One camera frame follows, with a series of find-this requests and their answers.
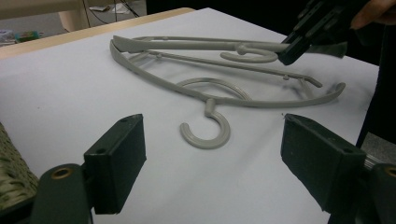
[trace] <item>gray plastic hanger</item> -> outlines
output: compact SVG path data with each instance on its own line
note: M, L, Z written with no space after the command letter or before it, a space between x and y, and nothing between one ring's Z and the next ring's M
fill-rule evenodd
M132 70L141 77L146 78L150 82L165 87L171 91L177 91L195 98L198 98L206 102L205 115L209 118L214 119L220 125L219 135L211 140L204 140L196 137L190 131L189 125L183 123L180 125L180 132L183 138L191 145L199 148L217 148L223 146L230 138L231 129L226 118L224 118L219 112L215 111L216 104L227 104L227 105L241 105L241 106L255 106L255 107L296 107L296 106L309 106L319 105L330 102L337 98L344 90L346 84L339 83L335 87L334 92L327 93L322 96L314 96L312 91L309 89L308 83L313 86L320 88L322 84L312 77L283 72L273 69L267 69L262 67L250 66L241 63L269 63L277 59L277 52L281 52L285 49L287 44L277 44L270 42L257 42L257 41L246 41L246 40L231 40L231 39L215 39L215 38L201 38L201 37L180 37L180 36L143 36L134 39L128 39L120 36L113 36L110 41L110 51L113 59L121 64L122 66ZM187 56L181 56L176 54L164 53L159 51L153 51L152 49L195 49L195 50L228 50L236 51L238 54L234 55L230 52L222 52L220 57L229 61L239 63L226 63L211 61L200 58L192 58ZM123 52L129 52L134 54L132 57L126 57ZM314 47L308 52L311 53L324 53L335 57L343 57L346 52L346 46L335 45L329 47ZM256 57L244 56L246 53L258 54ZM181 61L194 62L194 63L206 63L218 66L231 67L235 69L243 69L248 71L262 72L265 74L271 74L276 76L282 76L285 80L294 78L299 80L307 99L299 101L257 101L251 100L251 98L240 88L235 85L225 82L223 80L214 78L194 78L179 82L177 84L166 81L162 78L156 77L151 73L141 69L135 65L136 62L147 58L149 55L157 56L157 58L171 58ZM205 94L199 91L188 89L185 86L196 82L211 82L226 86L236 91L241 99L235 99L230 97L219 97L214 95Z

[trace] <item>hanger hook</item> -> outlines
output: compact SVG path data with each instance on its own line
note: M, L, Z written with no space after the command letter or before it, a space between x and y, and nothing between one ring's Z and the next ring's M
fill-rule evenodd
M267 49L248 48L244 44L236 47L236 52L239 55L234 55L229 52L222 52L220 57L229 61L238 63L271 63L277 60L277 54ZM259 54L259 57L242 56L247 53Z
M195 136L189 127L189 124L182 123L180 125L180 132L184 140L191 145L202 149L213 149L222 147L230 138L231 128L227 119L224 118L219 112L215 111L215 99L208 99L205 106L205 116L214 119L220 125L219 135L210 140L205 140Z

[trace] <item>wicker basket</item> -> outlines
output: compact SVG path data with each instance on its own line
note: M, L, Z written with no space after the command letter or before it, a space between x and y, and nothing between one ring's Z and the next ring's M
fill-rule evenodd
M35 196L37 184L0 123L0 211Z

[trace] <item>white table surface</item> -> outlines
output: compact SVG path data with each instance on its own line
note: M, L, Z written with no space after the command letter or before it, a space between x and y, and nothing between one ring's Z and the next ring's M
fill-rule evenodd
M217 111L230 122L231 138L221 148L202 150L186 143L178 126L188 122L196 135L214 137L219 127L204 117L205 104L159 88L114 62L108 47L113 35L275 42L285 38L205 8L1 60L0 121L37 176L60 164L82 164L83 153L117 120L141 113L148 160L121 213L95 215L95 223L327 223L329 214L321 211L281 160L283 115L314 119L354 144L374 93L377 66L314 54L287 67L263 64L316 78L324 87L315 93L339 82L345 82L346 89L324 105L271 109L218 105ZM254 99L298 99L293 88L299 87L297 82L281 77L168 61L145 68L172 81L222 78Z

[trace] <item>person's hand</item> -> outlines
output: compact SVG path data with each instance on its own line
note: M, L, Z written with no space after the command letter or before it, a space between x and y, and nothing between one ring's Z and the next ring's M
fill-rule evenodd
M357 30L373 21L396 25L396 0L370 0L353 18L351 28Z

